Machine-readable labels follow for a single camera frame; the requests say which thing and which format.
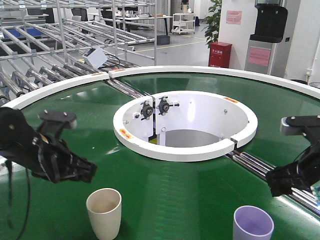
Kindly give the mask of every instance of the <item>red box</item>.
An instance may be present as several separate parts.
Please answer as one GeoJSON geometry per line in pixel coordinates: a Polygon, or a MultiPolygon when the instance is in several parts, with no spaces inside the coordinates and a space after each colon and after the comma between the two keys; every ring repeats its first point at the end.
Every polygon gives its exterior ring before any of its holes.
{"type": "Polygon", "coordinates": [[[231,47],[220,41],[210,43],[209,67],[229,68],[231,47]]]}

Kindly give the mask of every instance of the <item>cup rim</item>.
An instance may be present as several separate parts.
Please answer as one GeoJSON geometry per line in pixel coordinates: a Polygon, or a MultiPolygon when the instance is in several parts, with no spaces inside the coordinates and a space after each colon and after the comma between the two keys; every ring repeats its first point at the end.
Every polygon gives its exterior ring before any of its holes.
{"type": "Polygon", "coordinates": [[[274,228],[275,228],[275,224],[274,224],[274,221],[273,221],[273,219],[271,218],[271,216],[270,216],[265,210],[263,210],[263,209],[261,209],[261,208],[259,208],[259,207],[257,207],[257,206],[252,206],[252,205],[243,205],[243,206],[238,207],[238,208],[234,211],[234,213],[233,213],[233,220],[234,220],[235,224],[236,224],[243,232],[245,232],[246,234],[248,234],[248,235],[250,235],[250,236],[253,236],[253,237],[265,237],[265,236],[268,236],[269,234],[271,234],[271,233],[274,231],[274,228]],[[240,209],[242,209],[242,208],[248,208],[248,207],[254,208],[254,209],[258,209],[259,211],[263,212],[263,213],[269,218],[269,220],[271,221],[271,230],[270,230],[269,232],[267,232],[266,234],[263,234],[263,235],[253,234],[253,233],[250,233],[250,232],[244,230],[244,229],[238,224],[238,222],[237,222],[237,220],[236,220],[236,213],[237,213],[237,211],[240,210],[240,209]]]}
{"type": "Polygon", "coordinates": [[[103,214],[108,214],[108,213],[111,213],[111,212],[115,211],[115,210],[120,206],[121,202],[122,202],[122,196],[121,196],[121,194],[120,194],[120,192],[119,192],[118,190],[116,190],[116,189],[114,189],[114,188],[111,188],[111,187],[105,187],[105,188],[100,188],[100,189],[95,190],[94,192],[92,192],[92,193],[87,197],[86,202],[85,202],[85,206],[86,206],[86,209],[87,209],[88,211],[90,211],[91,213],[103,215],[103,214]],[[88,208],[88,200],[89,200],[89,198],[90,198],[93,194],[95,194],[95,193],[97,193],[97,192],[100,192],[100,191],[104,191],[104,190],[112,190],[112,191],[116,192],[116,193],[119,195],[119,197],[120,197],[119,203],[118,203],[112,210],[106,211],[106,212],[95,212],[95,211],[92,211],[91,209],[89,209],[89,208],[88,208]]]}

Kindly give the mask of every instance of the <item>green leaves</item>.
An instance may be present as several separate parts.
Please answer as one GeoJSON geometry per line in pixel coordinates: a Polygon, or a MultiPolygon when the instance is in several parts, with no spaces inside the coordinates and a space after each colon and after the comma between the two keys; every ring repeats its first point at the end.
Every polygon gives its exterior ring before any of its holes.
{"type": "Polygon", "coordinates": [[[219,27],[220,27],[220,16],[221,16],[221,7],[222,0],[211,0],[213,6],[209,7],[209,13],[212,13],[210,16],[204,18],[204,22],[208,24],[205,28],[204,37],[206,37],[206,44],[218,41],[219,37],[219,27]]]}

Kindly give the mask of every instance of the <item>black bin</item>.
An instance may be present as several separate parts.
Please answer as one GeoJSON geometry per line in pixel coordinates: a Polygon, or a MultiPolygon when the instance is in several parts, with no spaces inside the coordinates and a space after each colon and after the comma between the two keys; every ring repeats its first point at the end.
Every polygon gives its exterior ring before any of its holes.
{"type": "Polygon", "coordinates": [[[157,45],[170,44],[170,36],[168,36],[168,35],[157,35],[156,36],[156,44],[157,45]]]}

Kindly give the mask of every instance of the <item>pink sign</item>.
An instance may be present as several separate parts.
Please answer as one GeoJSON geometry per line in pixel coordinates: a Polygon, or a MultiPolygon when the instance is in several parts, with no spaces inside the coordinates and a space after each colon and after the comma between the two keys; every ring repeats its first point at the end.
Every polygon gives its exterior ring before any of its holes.
{"type": "Polygon", "coordinates": [[[226,11],[226,23],[227,24],[241,24],[242,11],[226,11]]]}
{"type": "Polygon", "coordinates": [[[270,49],[250,47],[249,60],[251,64],[268,66],[270,59],[270,49]]]}

